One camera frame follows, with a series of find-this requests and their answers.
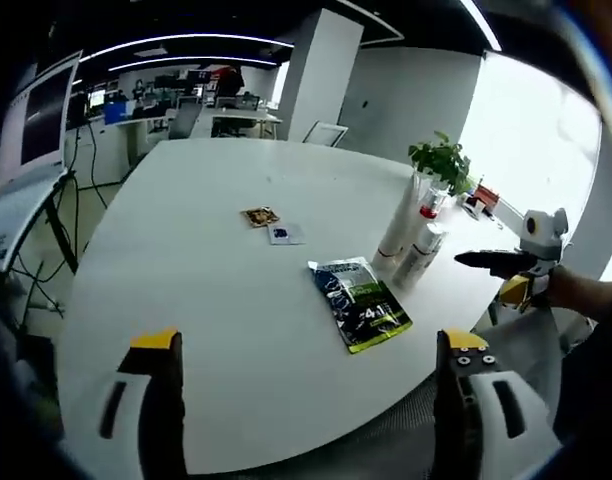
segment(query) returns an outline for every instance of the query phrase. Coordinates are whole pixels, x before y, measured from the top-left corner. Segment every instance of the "white pillar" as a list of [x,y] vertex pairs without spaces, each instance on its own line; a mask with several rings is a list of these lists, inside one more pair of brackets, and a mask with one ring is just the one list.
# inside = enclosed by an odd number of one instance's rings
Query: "white pillar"
[[337,123],[364,27],[322,9],[302,24],[282,92],[282,140],[301,142],[316,121]]

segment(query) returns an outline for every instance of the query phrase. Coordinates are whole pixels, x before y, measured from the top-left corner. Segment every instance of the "white wall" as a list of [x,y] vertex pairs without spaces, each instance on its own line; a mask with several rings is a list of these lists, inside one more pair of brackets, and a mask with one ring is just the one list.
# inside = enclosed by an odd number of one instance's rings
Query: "white wall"
[[326,9],[305,20],[279,105],[280,138],[302,141],[316,121],[337,123],[363,31]]
[[599,279],[612,255],[612,136],[606,127],[595,181],[571,243],[562,263],[581,275]]
[[[360,50],[342,109],[340,124],[349,131],[340,147],[408,162],[408,146],[432,139],[434,130],[459,139],[479,66],[479,57],[448,51]],[[612,255],[612,137],[606,128],[572,243],[563,263],[581,275],[600,278]],[[563,311],[556,316],[560,325],[572,317]]]
[[[225,65],[211,65],[207,70],[217,70]],[[146,82],[153,82],[160,75],[168,75],[179,70],[197,69],[196,64],[191,65],[169,65],[165,67],[147,68],[144,70],[134,70],[131,72],[122,73],[119,75],[119,89],[123,90],[124,95],[132,98],[132,91],[135,88],[137,79]],[[264,70],[255,67],[242,67],[242,77],[244,79],[244,88],[240,93],[249,91],[254,95],[259,95],[263,99],[270,99],[273,93],[273,85],[275,84],[275,76],[277,69]]]
[[433,139],[435,130],[457,141],[480,62],[445,50],[360,50],[339,122],[349,130],[339,146],[408,162],[408,146]]

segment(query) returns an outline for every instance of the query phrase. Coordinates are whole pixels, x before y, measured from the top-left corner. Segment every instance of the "desk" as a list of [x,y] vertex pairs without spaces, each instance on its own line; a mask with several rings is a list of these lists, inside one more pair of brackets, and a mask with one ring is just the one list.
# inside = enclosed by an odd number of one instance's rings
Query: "desk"
[[106,125],[104,117],[90,119],[89,125],[72,128],[66,132],[64,160],[70,167],[75,158],[76,135],[79,135],[75,176],[80,188],[92,186],[91,170],[95,157],[95,184],[105,185],[121,182],[130,169],[149,150],[146,141],[148,123],[151,120],[174,118],[175,110],[165,116],[137,118]]
[[149,122],[154,122],[157,120],[172,120],[175,118],[176,114],[176,110],[169,109],[166,112],[166,115],[159,117],[133,118],[112,124],[119,127],[124,133],[126,141],[126,155],[130,168],[135,168],[139,163],[139,148],[140,145],[145,145],[147,143],[146,137],[148,135]]
[[[191,474],[293,457],[403,398],[434,370],[437,330],[473,328],[501,285],[453,256],[518,241],[455,212],[415,289],[394,290],[413,326],[350,355],[306,262],[372,258],[410,175],[405,164],[311,144],[158,144],[109,206],[73,283],[57,354],[66,439],[130,338],[167,326],[183,334]],[[299,223],[307,243],[269,245],[240,214],[261,205]]]
[[273,137],[277,138],[276,127],[282,120],[275,115],[271,115],[263,110],[239,110],[235,108],[202,108],[202,111],[197,117],[197,122],[191,138],[210,138],[213,130],[213,119],[215,118],[239,118],[242,120],[252,120],[261,123],[260,138],[264,135],[266,124],[271,124],[273,127]]
[[[52,176],[41,177],[51,171]],[[27,174],[30,179],[33,179],[34,175],[34,183],[27,183],[23,188],[5,195],[0,194],[0,273],[4,276],[8,274],[24,239],[42,212],[46,213],[66,263],[73,273],[77,271],[77,252],[73,253],[70,248],[54,203],[55,196],[65,188],[70,177],[66,172],[61,176],[57,173],[53,166],[39,167]]]

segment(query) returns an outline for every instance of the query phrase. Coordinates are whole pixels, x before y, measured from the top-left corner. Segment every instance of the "small card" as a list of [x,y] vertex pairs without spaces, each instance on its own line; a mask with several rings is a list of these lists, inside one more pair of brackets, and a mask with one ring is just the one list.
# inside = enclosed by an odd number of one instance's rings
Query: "small card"
[[275,212],[273,212],[269,207],[244,210],[242,214],[248,219],[254,228],[264,227],[279,221],[279,217],[275,215]]
[[295,223],[274,223],[268,225],[271,245],[301,245],[306,243],[304,231]]

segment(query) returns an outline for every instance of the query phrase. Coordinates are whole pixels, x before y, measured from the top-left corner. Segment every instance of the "white card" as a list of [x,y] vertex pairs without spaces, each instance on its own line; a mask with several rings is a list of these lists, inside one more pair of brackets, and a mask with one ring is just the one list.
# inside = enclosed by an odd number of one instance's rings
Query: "white card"
[[300,245],[304,241],[304,231],[295,223],[273,223],[268,225],[271,245]]

